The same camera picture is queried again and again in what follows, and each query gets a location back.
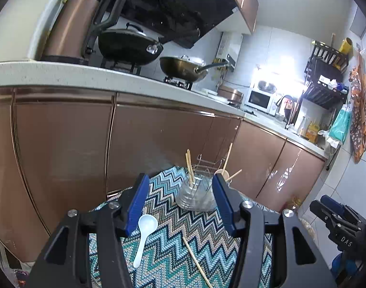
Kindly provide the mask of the yellow roll on rack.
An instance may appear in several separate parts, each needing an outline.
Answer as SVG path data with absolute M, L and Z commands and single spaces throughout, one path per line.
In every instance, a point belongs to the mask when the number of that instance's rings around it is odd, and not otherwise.
M 353 50 L 353 41 L 349 37 L 346 37 L 342 41 L 342 44 L 339 48 L 339 52 L 344 55 L 349 55 L 352 50 Z

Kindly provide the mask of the copper rice cooker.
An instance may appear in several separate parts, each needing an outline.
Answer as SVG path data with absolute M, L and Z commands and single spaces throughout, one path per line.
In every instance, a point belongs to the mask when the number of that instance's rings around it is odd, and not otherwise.
M 230 88 L 225 85 L 220 85 L 217 89 L 219 96 L 226 98 L 233 105 L 240 106 L 243 101 L 243 92 Z

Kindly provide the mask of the black dish rack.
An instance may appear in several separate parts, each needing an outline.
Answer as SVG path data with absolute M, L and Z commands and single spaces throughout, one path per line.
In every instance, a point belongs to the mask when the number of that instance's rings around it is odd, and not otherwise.
M 317 40 L 312 45 L 304 70 L 306 89 L 302 98 L 330 109 L 347 99 L 349 89 L 343 84 L 343 73 L 349 66 L 348 55 Z

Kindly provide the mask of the blue white glove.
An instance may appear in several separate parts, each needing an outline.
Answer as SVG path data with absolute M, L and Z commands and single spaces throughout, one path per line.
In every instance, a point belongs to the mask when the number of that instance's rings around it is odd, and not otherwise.
M 331 273 L 335 280 L 354 276 L 362 266 L 362 260 L 354 260 L 345 252 L 339 253 L 332 261 Z

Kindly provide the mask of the beige waste bin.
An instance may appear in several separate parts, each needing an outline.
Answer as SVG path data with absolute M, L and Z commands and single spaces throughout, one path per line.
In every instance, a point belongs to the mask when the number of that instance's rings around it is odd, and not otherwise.
M 317 235 L 316 235 L 312 225 L 308 221 L 304 220 L 303 218 L 299 218 L 299 220 L 301 221 L 302 225 L 304 226 L 306 231 L 309 233 L 311 238 L 314 240 L 314 242 L 316 242 Z

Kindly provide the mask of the white microwave oven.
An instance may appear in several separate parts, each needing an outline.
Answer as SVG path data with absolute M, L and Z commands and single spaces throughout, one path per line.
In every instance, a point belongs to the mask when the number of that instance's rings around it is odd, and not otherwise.
M 278 99 L 278 93 L 268 93 L 252 87 L 247 94 L 245 105 L 263 113 L 274 115 L 277 109 L 277 106 L 274 106 L 274 102 Z

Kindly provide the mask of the teal plastic bag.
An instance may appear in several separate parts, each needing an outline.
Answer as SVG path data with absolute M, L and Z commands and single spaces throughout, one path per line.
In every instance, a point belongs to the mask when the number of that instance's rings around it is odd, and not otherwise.
M 337 148 L 345 142 L 351 122 L 351 112 L 352 105 L 350 103 L 344 104 L 340 109 L 326 140 L 331 147 Z

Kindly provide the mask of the gas stove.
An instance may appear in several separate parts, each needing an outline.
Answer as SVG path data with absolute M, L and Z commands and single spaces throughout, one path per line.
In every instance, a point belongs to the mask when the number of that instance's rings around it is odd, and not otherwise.
M 161 81 L 172 86 L 177 86 L 181 89 L 191 90 L 193 86 L 193 83 L 191 82 L 178 79 L 177 77 L 168 77 L 162 72 L 160 66 L 157 63 L 140 66 L 138 64 L 129 64 L 126 62 L 114 62 L 103 58 L 100 67 Z

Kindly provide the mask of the brown patterned apron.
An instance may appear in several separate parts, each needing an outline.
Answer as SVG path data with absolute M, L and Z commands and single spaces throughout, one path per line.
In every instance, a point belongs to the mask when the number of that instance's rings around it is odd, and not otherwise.
M 350 138 L 354 163 L 358 164 L 366 151 L 366 74 L 360 53 L 357 65 L 350 71 L 349 82 L 352 104 Z

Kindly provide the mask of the white ceramic spoon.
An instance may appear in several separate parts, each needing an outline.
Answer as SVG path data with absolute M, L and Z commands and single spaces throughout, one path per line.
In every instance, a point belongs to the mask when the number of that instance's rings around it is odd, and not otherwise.
M 142 215 L 138 221 L 139 231 L 141 233 L 141 239 L 137 249 L 137 253 L 133 262 L 133 267 L 137 269 L 141 264 L 145 242 L 147 237 L 150 236 L 157 230 L 158 222 L 157 219 L 152 215 Z

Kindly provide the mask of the copper thermos kettle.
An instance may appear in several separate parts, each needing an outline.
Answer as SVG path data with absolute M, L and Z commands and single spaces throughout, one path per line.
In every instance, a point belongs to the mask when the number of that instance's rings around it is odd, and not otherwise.
M 118 22 L 126 0 L 67 0 L 47 38 L 41 60 L 89 64 L 98 35 Z

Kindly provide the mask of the chrome kitchen faucet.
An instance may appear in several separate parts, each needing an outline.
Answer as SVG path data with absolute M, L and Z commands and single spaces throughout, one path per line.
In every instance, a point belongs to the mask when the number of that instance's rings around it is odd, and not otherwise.
M 286 127 L 290 125 L 291 114 L 295 109 L 296 103 L 298 101 L 297 97 L 293 97 L 290 95 L 283 95 L 277 102 L 277 113 L 280 113 L 282 106 L 284 105 L 284 122 L 286 123 Z

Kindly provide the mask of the black range hood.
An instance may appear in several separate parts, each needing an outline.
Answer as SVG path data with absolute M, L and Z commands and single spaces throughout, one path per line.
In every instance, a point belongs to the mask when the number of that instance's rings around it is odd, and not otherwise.
M 236 8 L 236 0 L 127 0 L 121 16 L 162 36 L 199 29 L 199 36 L 176 41 L 190 49 Z

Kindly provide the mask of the zigzag patterned table mat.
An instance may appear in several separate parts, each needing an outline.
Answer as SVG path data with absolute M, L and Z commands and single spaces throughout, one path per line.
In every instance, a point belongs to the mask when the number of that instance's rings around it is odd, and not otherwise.
M 176 201 L 186 169 L 172 167 L 150 179 L 144 214 L 154 216 L 157 230 L 145 242 L 134 267 L 141 233 L 121 240 L 134 287 L 228 287 L 240 240 L 225 230 L 218 210 L 185 211 Z

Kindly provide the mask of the black wok with lid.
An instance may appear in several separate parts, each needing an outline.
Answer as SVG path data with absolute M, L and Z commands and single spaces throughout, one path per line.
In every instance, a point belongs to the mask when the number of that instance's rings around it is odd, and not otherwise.
M 163 51 L 161 42 L 150 38 L 138 25 L 107 29 L 98 36 L 98 47 L 108 61 L 143 66 L 156 60 Z

